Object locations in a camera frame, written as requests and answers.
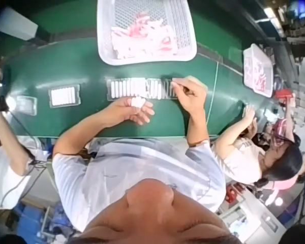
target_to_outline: white tray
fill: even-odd
[[[127,28],[136,16],[147,13],[151,20],[164,19],[175,31],[176,55],[118,59],[113,50],[111,28]],[[189,61],[197,53],[197,43],[187,0],[98,0],[97,41],[101,59],[109,65],[127,65],[158,61]]]

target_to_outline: white t-shirt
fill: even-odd
[[[97,214],[146,178],[162,181],[216,211],[226,184],[209,142],[184,155],[155,139],[120,139],[101,146],[88,166],[80,156],[53,158],[56,186],[64,210],[80,231]]]
[[[40,141],[30,137],[17,137],[37,159],[43,154]],[[10,167],[10,158],[4,148],[0,146],[0,209],[12,209],[19,201],[30,176],[20,176]]]
[[[259,154],[264,155],[264,150],[248,138],[237,139],[234,146],[235,150],[225,160],[217,156],[215,147],[212,147],[224,173],[233,180],[247,185],[258,181],[262,176],[258,158]]]

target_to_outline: white plastic basket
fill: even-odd
[[[152,21],[163,19],[175,32],[177,53],[118,59],[113,50],[111,28],[127,28],[140,13]],[[158,61],[189,61],[197,53],[197,43],[187,0],[98,0],[97,40],[101,59],[109,65],[126,65]]]
[[[244,84],[254,92],[270,98],[273,91],[271,59],[255,44],[244,50]]]

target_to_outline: white shirt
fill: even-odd
[[[259,154],[264,155],[264,150],[248,138],[237,139],[234,146],[235,150],[225,160],[218,157],[215,147],[212,147],[224,173],[233,180],[247,185],[258,181],[262,176],[258,158]]]
[[[80,231],[97,214],[146,178],[172,186],[216,211],[226,194],[225,178],[209,142],[181,154],[155,139],[120,139],[99,148],[88,166],[80,156],[53,158],[56,186],[64,210]]]
[[[37,159],[43,154],[40,141],[30,137],[17,137]],[[0,209],[12,209],[19,201],[30,176],[20,176],[10,167],[10,158],[4,148],[0,146]]]

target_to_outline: man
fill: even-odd
[[[30,179],[28,165],[41,154],[41,144],[38,139],[18,140],[1,111],[0,142],[0,209],[12,209]]]
[[[172,85],[190,114],[185,155],[154,139],[120,139],[101,146],[88,167],[83,165],[75,154],[103,129],[124,120],[150,121],[153,105],[137,109],[130,98],[85,118],[58,139],[56,185],[67,216],[83,232],[70,243],[240,243],[211,212],[224,200],[225,179],[209,146],[207,91],[189,79],[174,79]]]

